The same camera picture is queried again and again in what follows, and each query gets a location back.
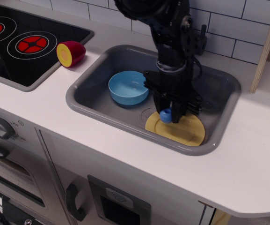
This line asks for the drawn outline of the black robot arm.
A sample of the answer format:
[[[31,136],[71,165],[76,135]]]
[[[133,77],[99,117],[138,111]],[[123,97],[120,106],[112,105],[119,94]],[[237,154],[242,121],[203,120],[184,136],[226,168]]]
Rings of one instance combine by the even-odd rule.
[[[201,46],[192,29],[188,0],[117,0],[127,18],[150,27],[158,51],[158,71],[145,71],[145,86],[152,90],[157,112],[171,108],[172,122],[187,111],[198,115],[202,98],[193,88],[195,55]]]

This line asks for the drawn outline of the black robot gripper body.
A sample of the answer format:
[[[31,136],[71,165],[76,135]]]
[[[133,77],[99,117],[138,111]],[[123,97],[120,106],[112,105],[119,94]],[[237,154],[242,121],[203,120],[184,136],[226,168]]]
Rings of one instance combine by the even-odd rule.
[[[188,102],[188,110],[198,115],[202,111],[202,97],[194,89],[191,81],[191,76],[186,70],[177,73],[165,73],[163,71],[144,71],[146,81],[145,87],[153,93],[167,93],[173,102],[184,103]]]

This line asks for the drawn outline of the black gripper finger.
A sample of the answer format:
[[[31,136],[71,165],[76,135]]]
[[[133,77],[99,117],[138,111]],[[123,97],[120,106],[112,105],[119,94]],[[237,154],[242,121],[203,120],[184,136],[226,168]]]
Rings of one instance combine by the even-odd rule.
[[[184,102],[184,103],[173,102],[172,103],[172,122],[178,123],[181,117],[186,115],[187,111],[188,111],[188,102]]]
[[[153,100],[158,113],[162,110],[170,108],[171,106],[171,99],[167,93],[153,93]]]

